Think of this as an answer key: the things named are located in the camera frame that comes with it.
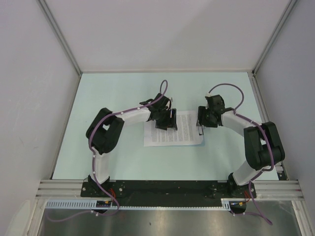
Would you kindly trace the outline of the metal clipboard clip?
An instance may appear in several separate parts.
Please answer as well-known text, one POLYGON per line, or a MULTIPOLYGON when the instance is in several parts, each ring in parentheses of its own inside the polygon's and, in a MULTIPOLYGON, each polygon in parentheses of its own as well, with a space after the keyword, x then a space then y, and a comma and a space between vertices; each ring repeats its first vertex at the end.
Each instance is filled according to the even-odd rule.
POLYGON ((203 136, 204 135, 203 126, 197 126, 197 129, 198 129, 199 136, 203 136))

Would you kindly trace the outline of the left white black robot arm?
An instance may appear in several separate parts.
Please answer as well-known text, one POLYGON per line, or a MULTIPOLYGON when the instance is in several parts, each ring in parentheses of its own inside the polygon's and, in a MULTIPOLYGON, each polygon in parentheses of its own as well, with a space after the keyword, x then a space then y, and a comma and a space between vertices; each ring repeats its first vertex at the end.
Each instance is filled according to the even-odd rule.
POLYGON ((154 121, 160 130, 177 130, 177 110, 172 100, 158 93, 154 99, 141 102, 137 107, 120 112, 102 108, 86 132, 89 149, 92 152, 91 190, 97 196, 104 196, 109 190, 109 153, 114 150, 123 129, 138 123, 154 121))

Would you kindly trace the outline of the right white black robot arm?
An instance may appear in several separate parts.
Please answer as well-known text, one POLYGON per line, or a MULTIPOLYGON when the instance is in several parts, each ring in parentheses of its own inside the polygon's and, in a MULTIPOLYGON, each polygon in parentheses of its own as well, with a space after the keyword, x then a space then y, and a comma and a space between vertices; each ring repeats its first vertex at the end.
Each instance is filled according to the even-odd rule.
POLYGON ((248 184, 270 172, 274 166, 285 159, 284 148, 276 125, 269 121, 259 123, 225 107, 220 95, 207 95, 206 106, 199 106, 197 126, 229 128, 244 138, 245 158, 238 170, 232 172, 227 180, 227 192, 232 197, 244 193, 248 184))

